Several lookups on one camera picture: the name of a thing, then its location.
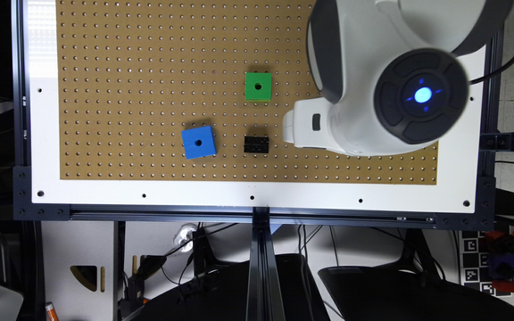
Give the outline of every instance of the blue block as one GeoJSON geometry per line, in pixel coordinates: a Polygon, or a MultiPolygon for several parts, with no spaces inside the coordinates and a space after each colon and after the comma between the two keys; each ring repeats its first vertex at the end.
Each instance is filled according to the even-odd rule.
{"type": "Polygon", "coordinates": [[[186,159],[215,155],[211,126],[182,130],[186,159]]]}

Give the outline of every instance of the blue light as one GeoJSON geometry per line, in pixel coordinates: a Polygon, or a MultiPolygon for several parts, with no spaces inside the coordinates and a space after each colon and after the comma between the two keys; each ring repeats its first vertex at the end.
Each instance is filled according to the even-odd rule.
{"type": "Polygon", "coordinates": [[[416,91],[416,94],[414,95],[414,99],[418,103],[425,103],[429,101],[432,98],[432,90],[428,87],[422,87],[416,91]]]}

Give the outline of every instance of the white panel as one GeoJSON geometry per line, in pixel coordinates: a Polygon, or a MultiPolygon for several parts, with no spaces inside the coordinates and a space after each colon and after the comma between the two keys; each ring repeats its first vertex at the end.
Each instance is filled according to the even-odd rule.
{"type": "Polygon", "coordinates": [[[112,321],[118,283],[114,222],[42,222],[45,296],[61,321],[112,321]],[[96,266],[97,290],[91,292],[71,273],[73,265],[96,266]],[[104,292],[100,269],[104,267],[104,292]]]}
{"type": "MultiPolygon", "coordinates": [[[[475,100],[440,140],[437,185],[61,180],[54,1],[28,9],[33,202],[474,211],[482,85],[470,88],[475,100]]],[[[461,58],[470,78],[483,73],[484,58],[485,49],[461,58]]]]}

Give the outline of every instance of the orange object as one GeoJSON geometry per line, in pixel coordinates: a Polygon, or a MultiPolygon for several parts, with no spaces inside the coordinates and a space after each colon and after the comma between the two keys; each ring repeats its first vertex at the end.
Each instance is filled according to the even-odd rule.
{"type": "Polygon", "coordinates": [[[59,321],[59,317],[57,316],[57,312],[54,310],[53,303],[47,302],[45,309],[50,321],[59,321]]]}

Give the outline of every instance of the black block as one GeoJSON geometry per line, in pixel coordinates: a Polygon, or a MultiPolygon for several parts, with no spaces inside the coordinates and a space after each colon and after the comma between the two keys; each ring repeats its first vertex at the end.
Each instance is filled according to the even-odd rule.
{"type": "Polygon", "coordinates": [[[243,152],[249,153],[268,153],[269,138],[268,137],[245,137],[243,152]]]}

